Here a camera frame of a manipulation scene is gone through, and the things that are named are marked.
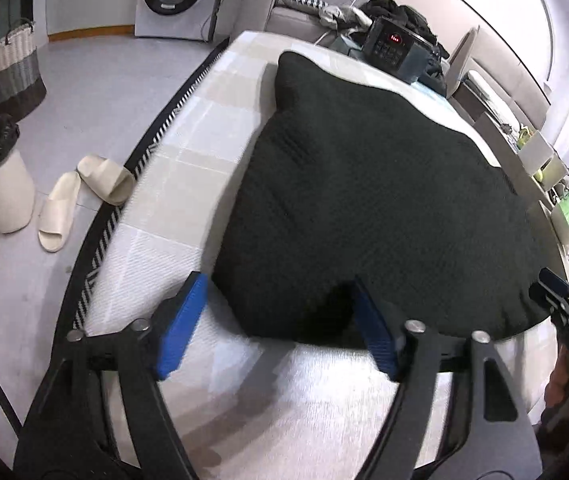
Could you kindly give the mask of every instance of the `silver screw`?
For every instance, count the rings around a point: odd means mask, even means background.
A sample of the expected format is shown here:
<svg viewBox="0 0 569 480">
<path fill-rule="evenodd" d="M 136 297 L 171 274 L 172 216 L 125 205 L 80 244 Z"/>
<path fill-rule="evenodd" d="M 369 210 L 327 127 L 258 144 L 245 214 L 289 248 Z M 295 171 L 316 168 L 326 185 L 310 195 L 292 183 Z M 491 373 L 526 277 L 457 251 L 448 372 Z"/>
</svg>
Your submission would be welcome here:
<svg viewBox="0 0 569 480">
<path fill-rule="evenodd" d="M 421 334 L 427 329 L 425 324 L 417 319 L 407 319 L 405 321 L 405 328 L 414 334 Z"/>
<path fill-rule="evenodd" d="M 136 319 L 133 323 L 131 323 L 131 329 L 134 332 L 144 332 L 145 330 L 149 330 L 150 326 L 151 323 L 149 323 L 149 320 L 145 319 L 144 317 Z"/>
<path fill-rule="evenodd" d="M 82 338 L 84 337 L 84 333 L 82 333 L 82 330 L 69 330 L 69 333 L 67 334 L 67 341 L 69 341 L 70 343 L 75 343 L 77 341 L 80 341 Z"/>
<path fill-rule="evenodd" d="M 478 342 L 478 343 L 483 343 L 483 344 L 487 344 L 491 341 L 491 337 L 489 336 L 489 334 L 487 334 L 486 332 L 483 332 L 482 330 L 474 330 L 471 333 L 471 338 Z"/>
</svg>

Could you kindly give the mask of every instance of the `checkered tablecloth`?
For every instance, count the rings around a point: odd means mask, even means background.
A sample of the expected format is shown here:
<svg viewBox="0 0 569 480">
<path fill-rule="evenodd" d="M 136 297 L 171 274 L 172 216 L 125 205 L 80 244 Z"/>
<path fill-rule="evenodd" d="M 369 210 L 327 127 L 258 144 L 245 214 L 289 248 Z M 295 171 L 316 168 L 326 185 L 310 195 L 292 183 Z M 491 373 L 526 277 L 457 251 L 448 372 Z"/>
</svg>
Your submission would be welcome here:
<svg viewBox="0 0 569 480">
<path fill-rule="evenodd" d="M 432 120 L 469 136 L 498 166 L 446 100 L 336 52 L 245 32 L 182 108 L 138 181 L 106 252 L 87 333 L 120 330 L 175 294 L 191 270 L 211 272 L 253 142 L 276 109 L 274 76 L 284 50 L 405 96 Z M 555 363 L 551 323 L 498 347 L 532 406 Z M 418 465 L 435 456 L 450 383 L 450 374 L 439 375 Z M 247 338 L 215 287 L 183 364 L 161 384 L 200 478 L 242 480 L 354 478 L 396 389 L 366 352 Z M 115 378 L 110 410 L 122 458 L 136 463 Z"/>
</svg>

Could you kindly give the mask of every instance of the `tile floor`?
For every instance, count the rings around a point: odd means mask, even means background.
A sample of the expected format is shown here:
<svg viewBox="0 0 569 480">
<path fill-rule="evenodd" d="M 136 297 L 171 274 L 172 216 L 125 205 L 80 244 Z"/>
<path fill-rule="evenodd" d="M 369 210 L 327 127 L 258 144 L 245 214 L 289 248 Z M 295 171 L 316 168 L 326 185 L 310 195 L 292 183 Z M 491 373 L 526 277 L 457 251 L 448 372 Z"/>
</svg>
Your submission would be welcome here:
<svg viewBox="0 0 569 480">
<path fill-rule="evenodd" d="M 37 215 L 58 177 L 82 156 L 124 163 L 149 124 L 212 46 L 125 37 L 50 43 L 39 50 L 45 101 L 20 121 L 18 149 L 36 183 L 32 222 L 0 234 L 0 384 L 24 420 L 49 363 L 53 330 L 78 250 L 100 200 L 83 184 L 65 247 L 46 253 Z M 0 410 L 0 457 L 16 437 Z"/>
</svg>

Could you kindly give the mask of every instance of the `slide sandal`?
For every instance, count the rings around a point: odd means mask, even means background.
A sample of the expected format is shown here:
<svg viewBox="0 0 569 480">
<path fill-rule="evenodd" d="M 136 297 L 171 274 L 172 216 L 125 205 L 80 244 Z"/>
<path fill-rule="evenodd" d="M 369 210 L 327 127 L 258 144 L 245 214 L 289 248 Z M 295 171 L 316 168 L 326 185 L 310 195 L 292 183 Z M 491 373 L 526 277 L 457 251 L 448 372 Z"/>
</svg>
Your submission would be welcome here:
<svg viewBox="0 0 569 480">
<path fill-rule="evenodd" d="M 49 193 L 38 223 L 38 238 L 46 251 L 55 253 L 67 241 L 79 192 L 80 175 L 69 171 L 58 179 Z"/>
<path fill-rule="evenodd" d="M 135 186 L 129 170 L 99 155 L 83 158 L 78 163 L 78 173 L 95 194 L 111 205 L 122 205 Z"/>
</svg>

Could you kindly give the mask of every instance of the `houndstooth pillow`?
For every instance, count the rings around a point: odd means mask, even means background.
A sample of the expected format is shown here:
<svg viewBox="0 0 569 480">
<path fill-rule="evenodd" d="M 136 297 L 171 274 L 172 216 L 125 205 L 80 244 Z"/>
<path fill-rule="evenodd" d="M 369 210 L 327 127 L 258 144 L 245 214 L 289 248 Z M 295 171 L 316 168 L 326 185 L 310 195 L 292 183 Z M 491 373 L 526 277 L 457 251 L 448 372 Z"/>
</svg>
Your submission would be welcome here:
<svg viewBox="0 0 569 480">
<path fill-rule="evenodd" d="M 289 7 L 290 9 L 317 16 L 323 7 L 328 6 L 323 0 L 277 0 L 276 7 Z"/>
</svg>

